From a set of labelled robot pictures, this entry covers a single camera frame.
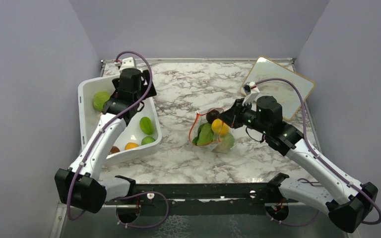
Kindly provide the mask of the yellow bell pepper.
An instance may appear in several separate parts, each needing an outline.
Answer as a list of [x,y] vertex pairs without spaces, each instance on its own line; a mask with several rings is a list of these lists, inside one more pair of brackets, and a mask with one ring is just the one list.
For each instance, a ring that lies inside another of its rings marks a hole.
[[212,122],[211,130],[216,136],[225,136],[230,132],[229,126],[220,119],[215,119]]

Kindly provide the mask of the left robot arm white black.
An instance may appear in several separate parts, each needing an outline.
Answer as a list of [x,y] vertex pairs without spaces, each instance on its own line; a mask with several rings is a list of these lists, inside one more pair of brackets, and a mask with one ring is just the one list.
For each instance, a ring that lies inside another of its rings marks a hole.
[[102,115],[90,140],[68,169],[58,169],[55,182],[60,201],[97,213],[106,201],[135,200],[135,181],[123,176],[99,181],[101,168],[117,138],[132,118],[145,108],[144,100],[156,95],[150,70],[126,68],[112,80],[114,92],[103,104]]

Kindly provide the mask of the green leafy vegetable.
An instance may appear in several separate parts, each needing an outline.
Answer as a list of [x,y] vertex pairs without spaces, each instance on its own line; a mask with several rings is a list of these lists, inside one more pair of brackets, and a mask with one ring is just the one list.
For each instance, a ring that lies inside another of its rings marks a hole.
[[214,139],[214,133],[211,130],[211,124],[201,124],[197,130],[197,136],[191,141],[193,145],[204,146],[211,143]]

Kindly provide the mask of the clear zip bag orange zipper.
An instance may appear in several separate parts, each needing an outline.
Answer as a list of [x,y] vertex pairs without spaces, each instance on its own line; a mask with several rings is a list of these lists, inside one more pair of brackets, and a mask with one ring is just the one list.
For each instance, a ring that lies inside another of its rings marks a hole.
[[224,108],[199,109],[188,133],[192,146],[215,153],[229,153],[236,144],[233,130],[218,118]]

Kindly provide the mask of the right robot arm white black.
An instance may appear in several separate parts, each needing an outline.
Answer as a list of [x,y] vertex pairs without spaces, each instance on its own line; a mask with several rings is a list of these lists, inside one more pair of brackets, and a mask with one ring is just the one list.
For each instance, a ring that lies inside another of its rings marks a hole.
[[283,120],[282,106],[272,96],[262,96],[256,109],[236,99],[218,116],[231,128],[247,126],[265,136],[269,147],[296,162],[312,175],[322,188],[302,184],[287,176],[266,189],[274,202],[294,199],[326,214],[341,230],[353,233],[372,211],[378,188],[349,176],[314,148],[306,136]]

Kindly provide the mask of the dark brown avocado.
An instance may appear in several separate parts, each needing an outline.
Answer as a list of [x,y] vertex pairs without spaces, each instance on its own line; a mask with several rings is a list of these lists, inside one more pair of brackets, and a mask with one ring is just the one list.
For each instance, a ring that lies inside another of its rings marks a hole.
[[210,110],[206,115],[205,118],[209,124],[212,124],[218,117],[220,112],[216,109]]

